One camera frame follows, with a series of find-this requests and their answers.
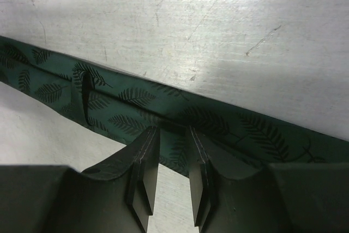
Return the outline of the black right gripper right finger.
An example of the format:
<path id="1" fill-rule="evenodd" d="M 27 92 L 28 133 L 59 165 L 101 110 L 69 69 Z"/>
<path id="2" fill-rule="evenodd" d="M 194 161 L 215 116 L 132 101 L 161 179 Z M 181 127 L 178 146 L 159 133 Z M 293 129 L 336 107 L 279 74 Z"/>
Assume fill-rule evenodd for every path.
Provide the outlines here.
<path id="1" fill-rule="evenodd" d="M 194 224 L 200 232 L 348 232 L 348 164 L 253 168 L 186 131 Z"/>

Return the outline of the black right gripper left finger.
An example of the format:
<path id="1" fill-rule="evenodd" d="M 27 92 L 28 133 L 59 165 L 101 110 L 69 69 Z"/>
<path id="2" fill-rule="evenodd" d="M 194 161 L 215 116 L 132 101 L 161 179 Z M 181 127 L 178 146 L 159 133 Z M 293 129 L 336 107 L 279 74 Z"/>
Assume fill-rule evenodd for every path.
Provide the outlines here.
<path id="1" fill-rule="evenodd" d="M 1 232 L 146 232 L 154 211 L 160 130 L 78 172 L 1 166 Z"/>

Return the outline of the dark green tie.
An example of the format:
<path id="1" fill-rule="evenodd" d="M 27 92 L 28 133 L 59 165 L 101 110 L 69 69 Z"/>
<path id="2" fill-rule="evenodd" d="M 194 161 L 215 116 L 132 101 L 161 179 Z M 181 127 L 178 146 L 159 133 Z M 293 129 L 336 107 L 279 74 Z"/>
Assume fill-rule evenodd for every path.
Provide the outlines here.
<path id="1" fill-rule="evenodd" d="M 1 81 L 123 144 L 158 127 L 160 163 L 184 176 L 189 126 L 255 168 L 348 161 L 345 140 L 6 37 L 1 37 Z"/>

